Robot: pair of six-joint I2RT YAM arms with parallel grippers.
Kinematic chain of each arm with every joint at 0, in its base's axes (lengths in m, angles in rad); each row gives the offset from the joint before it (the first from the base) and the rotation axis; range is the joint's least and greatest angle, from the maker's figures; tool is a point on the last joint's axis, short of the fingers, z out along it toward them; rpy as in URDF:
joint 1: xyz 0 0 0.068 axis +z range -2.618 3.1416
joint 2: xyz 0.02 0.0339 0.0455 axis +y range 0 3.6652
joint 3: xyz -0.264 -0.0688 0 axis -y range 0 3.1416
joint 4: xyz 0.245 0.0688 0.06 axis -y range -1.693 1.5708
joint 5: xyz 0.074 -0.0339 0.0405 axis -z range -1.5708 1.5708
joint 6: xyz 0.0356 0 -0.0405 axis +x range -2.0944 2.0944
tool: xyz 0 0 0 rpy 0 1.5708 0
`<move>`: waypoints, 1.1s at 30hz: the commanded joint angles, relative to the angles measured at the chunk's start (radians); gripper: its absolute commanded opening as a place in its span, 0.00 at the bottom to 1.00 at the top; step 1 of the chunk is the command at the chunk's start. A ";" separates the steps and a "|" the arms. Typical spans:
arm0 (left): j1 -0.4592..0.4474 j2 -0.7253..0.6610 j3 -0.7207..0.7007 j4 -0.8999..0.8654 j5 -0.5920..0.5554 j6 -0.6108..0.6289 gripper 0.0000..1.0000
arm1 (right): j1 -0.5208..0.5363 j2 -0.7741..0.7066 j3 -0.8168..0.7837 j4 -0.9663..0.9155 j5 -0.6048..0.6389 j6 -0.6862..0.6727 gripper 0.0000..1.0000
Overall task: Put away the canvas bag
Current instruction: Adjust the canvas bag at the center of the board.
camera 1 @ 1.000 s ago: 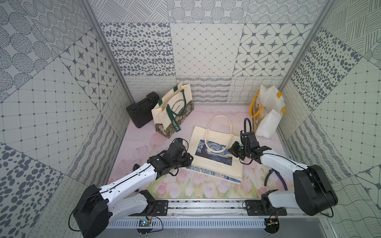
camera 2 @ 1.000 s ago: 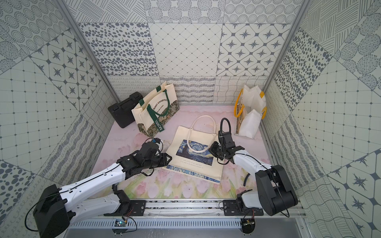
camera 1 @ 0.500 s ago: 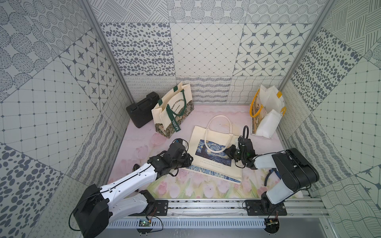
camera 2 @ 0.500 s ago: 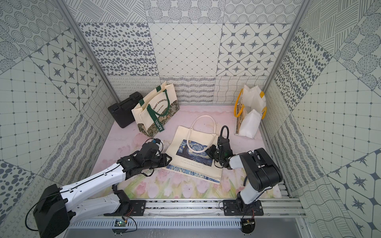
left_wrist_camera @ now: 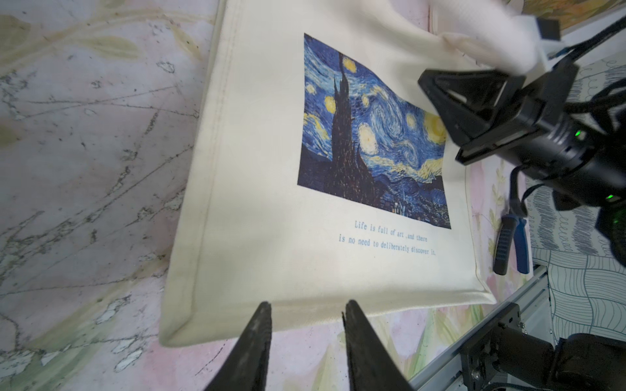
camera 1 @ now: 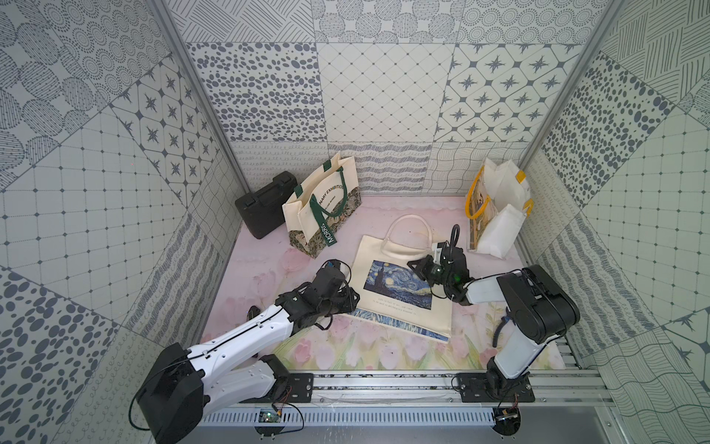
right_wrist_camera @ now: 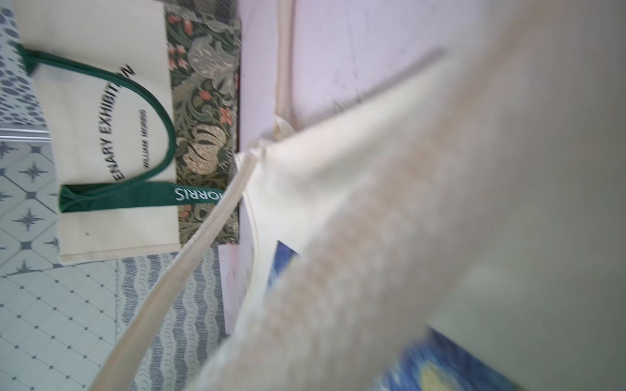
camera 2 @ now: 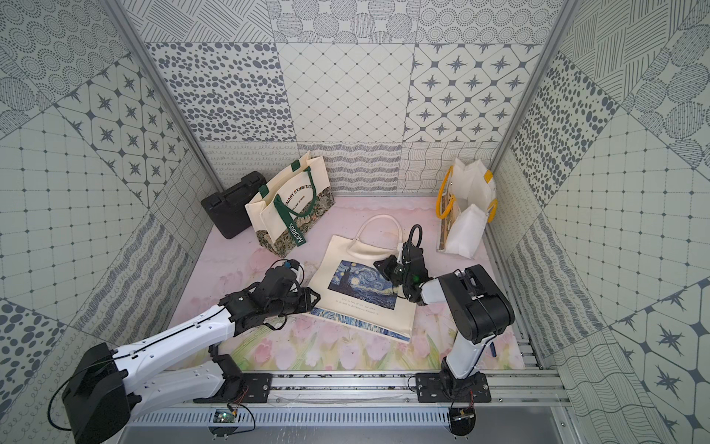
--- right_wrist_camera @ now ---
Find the starry night canvas tote bag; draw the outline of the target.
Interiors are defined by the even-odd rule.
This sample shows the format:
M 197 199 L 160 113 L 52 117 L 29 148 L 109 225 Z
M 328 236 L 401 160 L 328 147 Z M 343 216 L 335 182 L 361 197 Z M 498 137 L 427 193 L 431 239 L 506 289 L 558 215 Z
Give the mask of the starry night canvas tote bag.
M 624 2 L 499 2 L 433 82 L 188 389 L 369 389 L 430 329 L 525 389 L 624 389 Z

